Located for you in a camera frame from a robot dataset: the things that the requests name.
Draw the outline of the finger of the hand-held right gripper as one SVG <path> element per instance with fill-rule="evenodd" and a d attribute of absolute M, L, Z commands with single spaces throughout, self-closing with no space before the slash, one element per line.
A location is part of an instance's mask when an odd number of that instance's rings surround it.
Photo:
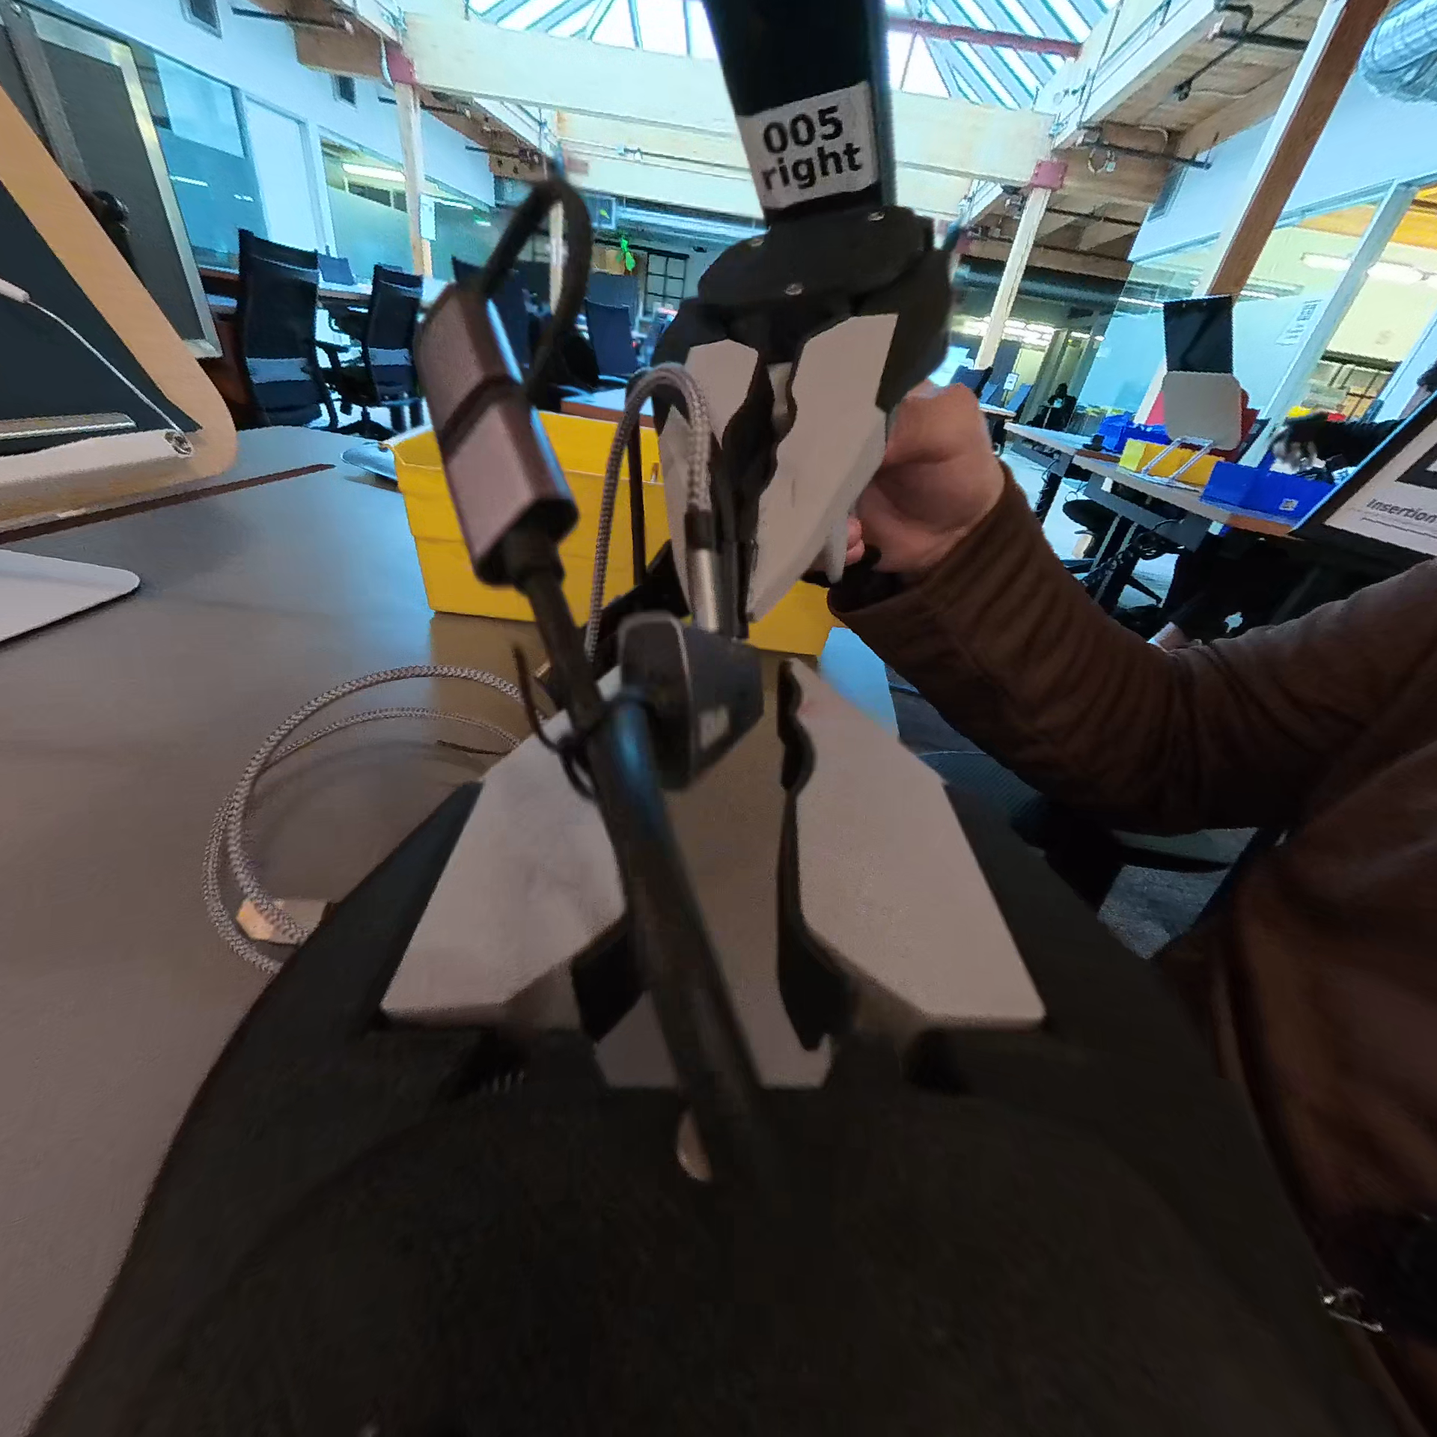
<path fill-rule="evenodd" d="M 887 444 L 878 384 L 896 315 L 858 315 L 811 336 L 788 375 L 794 420 L 758 499 L 747 617 L 763 621 L 816 571 L 830 583 L 849 560 L 849 515 Z"/>
<path fill-rule="evenodd" d="M 765 486 L 765 366 L 758 351 L 734 338 L 694 344 L 684 368 L 703 392 L 717 459 L 709 488 L 717 523 L 736 558 L 736 589 L 751 589 L 756 562 L 758 500 Z M 690 500 L 692 425 L 682 400 L 654 397 L 662 503 L 680 586 L 687 589 L 687 508 Z"/>

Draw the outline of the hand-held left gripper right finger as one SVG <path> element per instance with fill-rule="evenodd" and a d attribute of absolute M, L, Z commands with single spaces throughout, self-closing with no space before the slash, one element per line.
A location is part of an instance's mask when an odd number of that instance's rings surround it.
<path fill-rule="evenodd" d="M 781 669 L 778 736 L 778 991 L 799 1046 L 1042 1029 L 939 775 L 799 660 Z"/>

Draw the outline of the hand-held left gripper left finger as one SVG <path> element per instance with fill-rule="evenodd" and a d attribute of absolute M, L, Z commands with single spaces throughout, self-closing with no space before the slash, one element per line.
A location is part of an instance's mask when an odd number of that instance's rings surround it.
<path fill-rule="evenodd" d="M 380 1011 L 426 1026 L 602 1039 L 642 996 L 619 869 L 569 782 L 554 717 L 486 775 Z"/>

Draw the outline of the grey metal plug with loop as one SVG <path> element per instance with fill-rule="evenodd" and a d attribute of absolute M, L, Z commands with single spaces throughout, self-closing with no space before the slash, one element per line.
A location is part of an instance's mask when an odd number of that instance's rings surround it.
<path fill-rule="evenodd" d="M 528 366 L 513 355 L 494 305 L 456 282 L 415 338 L 422 397 L 473 569 L 484 583 L 526 596 L 561 591 L 561 543 L 579 518 L 532 405 L 547 394 L 587 289 L 592 231 L 579 192 L 559 174 L 541 179 L 486 260 L 490 281 L 513 271 L 554 212 L 565 221 L 566 255 Z"/>

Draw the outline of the person's right forearm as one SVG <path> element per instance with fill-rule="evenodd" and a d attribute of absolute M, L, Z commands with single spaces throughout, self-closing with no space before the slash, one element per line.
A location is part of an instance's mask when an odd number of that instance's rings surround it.
<path fill-rule="evenodd" d="M 1002 474 L 935 567 L 850 571 L 830 604 L 954 727 L 1123 830 L 1435 844 L 1435 562 L 1164 653 L 1086 596 Z"/>

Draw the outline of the person's right hand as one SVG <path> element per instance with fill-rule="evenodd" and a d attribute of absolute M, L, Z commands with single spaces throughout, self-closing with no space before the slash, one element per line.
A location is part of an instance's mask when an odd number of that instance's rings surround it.
<path fill-rule="evenodd" d="M 849 518 L 844 569 L 874 558 L 878 571 L 924 578 L 985 520 L 1004 486 L 976 396 L 924 381 L 891 415 L 883 459 Z"/>

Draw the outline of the office desk with black legs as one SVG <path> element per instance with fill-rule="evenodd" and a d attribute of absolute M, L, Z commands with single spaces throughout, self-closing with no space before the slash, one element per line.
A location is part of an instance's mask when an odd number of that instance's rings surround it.
<path fill-rule="evenodd" d="M 1124 470 L 1088 450 L 1082 436 L 1004 423 L 1002 439 L 1002 451 L 1028 459 L 1043 472 L 1034 500 L 1040 520 L 1048 518 L 1065 490 L 1104 512 L 1086 551 L 1067 558 L 1065 567 L 1106 607 L 1115 607 L 1130 586 L 1147 599 L 1154 596 L 1153 589 L 1135 580 L 1140 565 L 1196 551 L 1206 538 L 1232 531 L 1248 537 L 1288 537 L 1305 520 L 1295 508 L 1250 512 L 1211 500 L 1179 480 Z"/>

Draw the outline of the yellow plastic bin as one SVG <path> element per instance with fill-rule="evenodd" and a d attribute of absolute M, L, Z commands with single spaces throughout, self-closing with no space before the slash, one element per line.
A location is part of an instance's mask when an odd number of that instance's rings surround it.
<path fill-rule="evenodd" d="M 584 621 L 591 610 L 599 543 L 602 467 L 616 423 L 556 412 L 543 412 L 541 422 L 579 506 L 579 522 L 562 542 L 561 558 L 566 601 L 572 616 Z M 452 616 L 528 622 L 532 610 L 515 591 L 484 583 L 473 571 L 432 428 L 405 432 L 390 442 L 390 451 L 396 458 L 398 488 L 405 497 L 429 607 Z M 751 643 L 765 653 L 819 656 L 834 627 L 835 621 L 821 591 L 799 582 L 763 621 L 751 627 Z"/>

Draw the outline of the small yellow bin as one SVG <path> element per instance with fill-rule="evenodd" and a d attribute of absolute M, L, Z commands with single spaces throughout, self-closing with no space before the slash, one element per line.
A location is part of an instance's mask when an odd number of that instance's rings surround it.
<path fill-rule="evenodd" d="M 1220 455 L 1206 444 L 1162 442 L 1132 439 L 1120 454 L 1120 469 L 1153 481 L 1202 490 L 1220 465 Z"/>

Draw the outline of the black and white panel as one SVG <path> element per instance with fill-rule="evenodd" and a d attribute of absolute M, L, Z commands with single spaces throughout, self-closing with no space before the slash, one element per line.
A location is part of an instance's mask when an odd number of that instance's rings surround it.
<path fill-rule="evenodd" d="M 1164 304 L 1162 428 L 1232 454 L 1247 432 L 1245 392 L 1232 372 L 1232 296 Z"/>

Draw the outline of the person's torso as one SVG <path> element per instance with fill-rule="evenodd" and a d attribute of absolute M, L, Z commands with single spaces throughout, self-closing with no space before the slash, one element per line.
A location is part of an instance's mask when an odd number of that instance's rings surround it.
<path fill-rule="evenodd" d="M 1435 844 L 1373 856 L 1272 827 L 1224 917 L 1224 998 L 1324 1275 L 1404 1423 L 1435 1433 Z"/>

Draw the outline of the framed marker sign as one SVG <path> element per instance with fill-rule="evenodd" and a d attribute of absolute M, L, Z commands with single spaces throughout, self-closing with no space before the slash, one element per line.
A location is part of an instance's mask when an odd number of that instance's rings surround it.
<path fill-rule="evenodd" d="M 1355 550 L 1435 555 L 1435 396 L 1358 465 L 1320 529 Z"/>

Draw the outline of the computer monitor on silver stand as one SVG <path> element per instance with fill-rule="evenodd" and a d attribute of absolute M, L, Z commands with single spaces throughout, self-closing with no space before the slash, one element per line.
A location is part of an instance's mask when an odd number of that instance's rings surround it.
<path fill-rule="evenodd" d="M 1 640 L 139 586 L 14 542 L 196 492 L 237 451 L 219 389 L 1 96 Z"/>

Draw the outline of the silver ventilation duct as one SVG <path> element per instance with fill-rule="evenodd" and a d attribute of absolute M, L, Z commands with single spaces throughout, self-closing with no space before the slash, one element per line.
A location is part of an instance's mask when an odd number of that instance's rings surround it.
<path fill-rule="evenodd" d="M 1358 75 L 1396 102 L 1435 102 L 1435 3 L 1396 3 L 1365 42 Z"/>

